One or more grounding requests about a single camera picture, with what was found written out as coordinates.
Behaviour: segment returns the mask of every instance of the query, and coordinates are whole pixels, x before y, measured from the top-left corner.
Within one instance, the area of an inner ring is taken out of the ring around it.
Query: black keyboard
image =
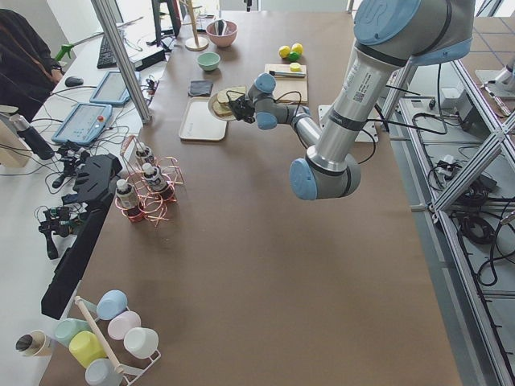
[[[123,39],[123,31],[118,30],[120,36]],[[105,35],[102,36],[100,43],[100,52],[98,53],[97,68],[111,68],[116,67],[116,59],[114,59],[113,50],[107,41]]]

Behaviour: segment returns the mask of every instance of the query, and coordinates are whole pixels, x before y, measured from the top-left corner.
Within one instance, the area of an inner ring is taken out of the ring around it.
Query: computer mouse
[[[84,79],[79,78],[77,76],[69,76],[64,80],[64,84],[66,84],[67,87],[80,86],[84,84]]]

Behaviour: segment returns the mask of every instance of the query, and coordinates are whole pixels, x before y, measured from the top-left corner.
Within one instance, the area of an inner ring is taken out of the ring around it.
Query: blue joint cap
[[[316,199],[318,191],[315,176],[304,158],[297,158],[291,163],[290,185],[291,190],[300,199]]]
[[[270,113],[260,112],[256,114],[257,127],[261,130],[270,130],[277,126],[277,118]]]
[[[263,72],[254,81],[254,86],[261,92],[271,94],[275,89],[275,79],[271,74]]]
[[[437,51],[427,52],[424,55],[412,56],[410,62],[417,66],[429,66],[432,64],[441,64],[451,62],[452,60],[461,59],[470,51],[472,38],[453,44],[452,46],[442,48]]]
[[[354,19],[356,40],[365,46],[381,44],[401,32],[422,0],[364,0]]]

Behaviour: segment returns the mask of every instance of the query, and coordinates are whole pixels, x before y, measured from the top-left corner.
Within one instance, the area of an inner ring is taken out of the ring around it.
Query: bottle
[[[9,118],[18,135],[23,138],[25,143],[31,148],[32,152],[39,158],[46,160],[54,156],[54,150],[47,144],[47,142],[38,133],[38,130],[31,126],[23,115],[15,114]]]
[[[123,207],[123,212],[132,223],[143,220],[145,213],[139,207],[139,197],[136,189],[125,179],[116,182],[116,196]]]
[[[136,160],[139,166],[143,166],[144,163],[150,163],[155,166],[155,156],[152,149],[145,145],[143,142],[136,142]]]
[[[143,164],[142,168],[143,178],[152,191],[158,193],[163,201],[170,201],[174,198],[174,190],[168,185],[158,166],[152,166],[147,162]]]

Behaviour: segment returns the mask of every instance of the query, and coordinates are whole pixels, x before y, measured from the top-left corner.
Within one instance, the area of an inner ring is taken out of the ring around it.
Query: wooden cutting board
[[[287,78],[287,77],[277,77],[275,78],[277,82],[277,86],[274,90],[274,98],[278,99],[281,95],[292,92],[292,91],[298,91],[302,95],[301,103],[303,105],[307,104],[307,66],[302,65],[300,66],[301,72],[305,72],[306,76],[303,78]],[[290,71],[290,65],[289,64],[265,64],[265,72],[268,72],[270,70],[273,71],[282,71],[282,72],[289,72]],[[289,102],[298,102],[299,101],[299,95],[296,92],[293,92],[291,94],[288,94],[279,101],[284,103]]]

